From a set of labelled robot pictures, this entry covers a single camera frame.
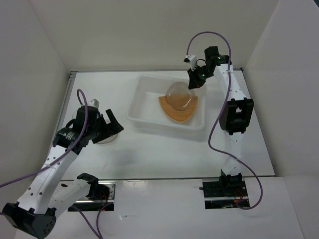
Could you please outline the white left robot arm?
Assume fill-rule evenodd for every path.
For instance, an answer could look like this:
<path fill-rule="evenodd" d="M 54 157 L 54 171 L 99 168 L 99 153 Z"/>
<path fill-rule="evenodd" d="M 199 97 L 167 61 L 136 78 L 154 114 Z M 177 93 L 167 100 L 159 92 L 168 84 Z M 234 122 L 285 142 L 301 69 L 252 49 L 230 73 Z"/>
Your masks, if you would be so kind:
<path fill-rule="evenodd" d="M 57 218 L 79 199 L 108 200 L 110 188 L 88 173 L 81 173 L 70 185 L 55 193 L 63 175 L 89 142 L 96 144 L 123 131 L 110 109 L 106 114 L 108 120 L 97 107 L 81 106 L 76 118 L 56 133 L 41 172 L 15 203 L 6 203 L 2 210 L 14 228 L 44 239 L 53 230 Z"/>

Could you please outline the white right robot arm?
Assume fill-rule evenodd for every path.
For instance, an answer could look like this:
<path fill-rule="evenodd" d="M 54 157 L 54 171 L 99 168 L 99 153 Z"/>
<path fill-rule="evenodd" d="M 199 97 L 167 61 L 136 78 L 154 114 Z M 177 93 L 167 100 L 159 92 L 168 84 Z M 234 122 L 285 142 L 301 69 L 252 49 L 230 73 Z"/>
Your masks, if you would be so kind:
<path fill-rule="evenodd" d="M 221 168 L 218 186 L 215 191 L 221 197 L 232 197 L 242 189 L 241 157 L 243 135 L 250 124 L 254 101 L 241 90 L 234 75 L 228 55 L 220 55 L 218 47 L 208 47 L 204 51 L 204 65 L 198 65 L 195 55 L 186 54 L 184 62 L 190 65 L 188 70 L 189 89 L 199 89 L 210 77 L 215 77 L 225 96 L 221 112 L 215 125 L 220 126 L 225 135 L 225 149 L 221 153 L 227 160 Z"/>

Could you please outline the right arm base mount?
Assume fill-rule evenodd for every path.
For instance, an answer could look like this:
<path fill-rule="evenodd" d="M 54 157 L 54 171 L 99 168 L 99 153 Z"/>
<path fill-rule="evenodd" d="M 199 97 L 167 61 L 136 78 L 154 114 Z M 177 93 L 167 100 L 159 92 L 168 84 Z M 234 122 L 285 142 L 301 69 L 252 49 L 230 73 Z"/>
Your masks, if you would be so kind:
<path fill-rule="evenodd" d="M 203 192 L 205 209 L 231 209 L 250 207 L 245 181 L 230 188 L 223 188 L 218 179 L 204 179 L 199 190 Z"/>

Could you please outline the orange woven triangular plate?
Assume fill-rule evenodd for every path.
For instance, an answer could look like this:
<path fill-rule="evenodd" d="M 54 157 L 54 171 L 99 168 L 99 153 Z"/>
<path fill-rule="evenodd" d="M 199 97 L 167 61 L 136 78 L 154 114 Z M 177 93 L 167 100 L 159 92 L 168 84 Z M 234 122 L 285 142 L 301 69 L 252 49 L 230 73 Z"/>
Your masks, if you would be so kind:
<path fill-rule="evenodd" d="M 188 107 L 184 111 L 178 111 L 170 106 L 165 99 L 165 96 L 158 97 L 159 105 L 164 112 L 164 114 L 177 123 L 184 123 L 188 121 L 195 113 L 198 103 L 198 96 L 192 97 L 191 102 L 188 104 Z"/>

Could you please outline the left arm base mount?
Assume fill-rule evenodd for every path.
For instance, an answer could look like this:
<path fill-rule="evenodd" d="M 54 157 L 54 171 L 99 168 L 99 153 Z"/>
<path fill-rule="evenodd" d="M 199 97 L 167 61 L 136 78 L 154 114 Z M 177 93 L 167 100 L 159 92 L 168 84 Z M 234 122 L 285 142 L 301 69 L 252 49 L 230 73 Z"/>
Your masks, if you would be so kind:
<path fill-rule="evenodd" d="M 102 191 L 98 192 L 93 198 L 82 197 L 76 201 L 73 206 L 77 207 L 82 212 L 98 212 L 102 211 L 113 211 L 114 200 L 116 191 L 115 181 L 100 181 L 102 185 Z M 73 206 L 68 208 L 69 212 L 74 212 Z"/>

